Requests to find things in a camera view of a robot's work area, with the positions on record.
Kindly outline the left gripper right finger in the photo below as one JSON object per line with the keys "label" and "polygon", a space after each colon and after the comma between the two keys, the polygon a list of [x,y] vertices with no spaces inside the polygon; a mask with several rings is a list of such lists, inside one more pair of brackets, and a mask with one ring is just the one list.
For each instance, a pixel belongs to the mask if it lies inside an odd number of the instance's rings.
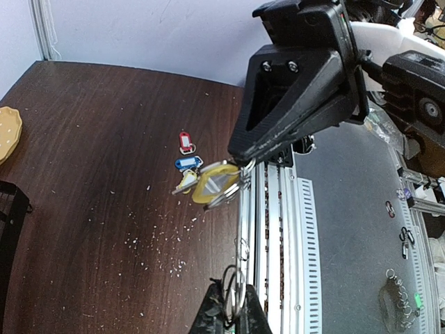
{"label": "left gripper right finger", "polygon": [[246,286],[243,308],[236,320],[236,333],[271,334],[264,310],[252,285]]}

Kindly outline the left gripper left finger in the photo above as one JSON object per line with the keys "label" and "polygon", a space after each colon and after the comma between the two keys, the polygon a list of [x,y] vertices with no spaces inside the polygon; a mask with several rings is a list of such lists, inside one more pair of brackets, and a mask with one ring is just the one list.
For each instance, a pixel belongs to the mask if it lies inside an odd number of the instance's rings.
{"label": "left gripper left finger", "polygon": [[236,279],[211,279],[188,333],[239,333]]}

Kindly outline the grey perforated keyring disc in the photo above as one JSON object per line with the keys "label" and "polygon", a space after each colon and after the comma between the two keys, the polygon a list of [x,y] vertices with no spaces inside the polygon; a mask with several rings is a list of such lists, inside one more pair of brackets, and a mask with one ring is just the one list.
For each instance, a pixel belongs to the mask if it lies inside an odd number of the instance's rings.
{"label": "grey perforated keyring disc", "polygon": [[253,159],[240,168],[236,187],[238,196],[238,223],[235,239],[236,262],[233,281],[229,283],[227,301],[230,301],[230,319],[239,316],[244,305],[250,269],[250,228],[252,225],[252,181],[255,177],[256,161]]}

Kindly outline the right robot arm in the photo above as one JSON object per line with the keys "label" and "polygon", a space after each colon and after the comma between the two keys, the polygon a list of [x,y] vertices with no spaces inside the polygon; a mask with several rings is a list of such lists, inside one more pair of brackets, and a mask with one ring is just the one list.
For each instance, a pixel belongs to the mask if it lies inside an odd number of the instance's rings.
{"label": "right robot arm", "polygon": [[399,25],[360,19],[383,1],[271,1],[258,7],[270,44],[249,60],[228,151],[239,166],[269,160],[342,122],[362,124],[367,95],[444,144],[444,50]]}

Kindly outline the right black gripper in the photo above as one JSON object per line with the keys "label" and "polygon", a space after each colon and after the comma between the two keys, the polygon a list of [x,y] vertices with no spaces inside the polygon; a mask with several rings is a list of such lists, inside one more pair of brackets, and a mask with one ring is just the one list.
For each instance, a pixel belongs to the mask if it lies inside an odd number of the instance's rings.
{"label": "right black gripper", "polygon": [[228,145],[269,160],[291,143],[368,114],[358,50],[342,1],[273,1],[253,12],[271,39],[251,58]]}

